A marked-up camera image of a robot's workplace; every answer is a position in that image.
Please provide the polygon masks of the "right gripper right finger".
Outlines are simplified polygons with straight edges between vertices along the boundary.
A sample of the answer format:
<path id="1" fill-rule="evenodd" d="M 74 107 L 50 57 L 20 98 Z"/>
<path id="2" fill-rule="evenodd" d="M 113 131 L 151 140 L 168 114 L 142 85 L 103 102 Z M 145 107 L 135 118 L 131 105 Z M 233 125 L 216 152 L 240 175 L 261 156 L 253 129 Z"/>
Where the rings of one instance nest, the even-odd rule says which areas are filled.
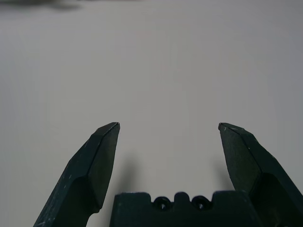
<path id="1" fill-rule="evenodd" d="M 225 161 L 234 189 L 248 193 L 265 227 L 301 227 L 303 196 L 274 156 L 255 136 L 220 123 Z"/>

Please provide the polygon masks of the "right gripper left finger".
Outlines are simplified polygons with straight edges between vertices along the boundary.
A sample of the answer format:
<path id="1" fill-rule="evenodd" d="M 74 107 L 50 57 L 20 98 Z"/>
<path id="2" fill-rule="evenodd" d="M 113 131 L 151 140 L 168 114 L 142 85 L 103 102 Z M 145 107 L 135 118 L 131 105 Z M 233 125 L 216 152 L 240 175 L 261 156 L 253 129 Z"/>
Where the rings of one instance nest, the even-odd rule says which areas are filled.
<path id="1" fill-rule="evenodd" d="M 98 128 L 69 160 L 34 225 L 85 227 L 104 204 L 120 124 Z"/>

